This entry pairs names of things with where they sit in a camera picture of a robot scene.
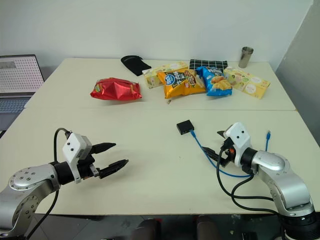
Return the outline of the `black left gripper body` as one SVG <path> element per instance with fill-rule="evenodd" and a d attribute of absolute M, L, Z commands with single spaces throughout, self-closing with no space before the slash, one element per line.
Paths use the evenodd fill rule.
<path fill-rule="evenodd" d="M 94 166 L 94 162 L 95 159 L 91 154 L 87 155 L 84 159 L 78 160 L 77 169 L 82 180 L 99 176 L 99 169 Z"/>

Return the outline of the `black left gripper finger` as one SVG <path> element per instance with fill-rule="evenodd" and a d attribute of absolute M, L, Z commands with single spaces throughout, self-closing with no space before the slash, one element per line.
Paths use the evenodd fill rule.
<path fill-rule="evenodd" d="M 114 147 L 115 145 L 116 143 L 111 143 L 111 142 L 103 142 L 103 143 L 95 144 L 92 146 L 90 153 L 99 154 L 107 151 L 108 149 Z"/>
<path fill-rule="evenodd" d="M 119 161 L 116 161 L 116 162 L 110 164 L 106 168 L 100 169 L 99 175 L 98 175 L 99 178 L 103 179 L 107 176 L 110 176 L 110 175 L 116 173 L 117 171 L 122 169 L 128 162 L 129 162 L 128 159 L 122 159 L 122 160 L 119 160 Z"/>

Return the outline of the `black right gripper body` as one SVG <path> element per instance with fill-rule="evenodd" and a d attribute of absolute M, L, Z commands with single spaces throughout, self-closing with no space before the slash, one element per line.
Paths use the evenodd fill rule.
<path fill-rule="evenodd" d="M 225 158 L 223 157 L 220 158 L 220 164 L 223 167 L 226 167 L 230 162 L 235 161 L 236 150 L 234 148 L 234 142 L 231 140 L 231 138 L 227 138 L 223 142 L 221 146 L 221 150 L 223 150 L 223 153 L 226 155 Z"/>

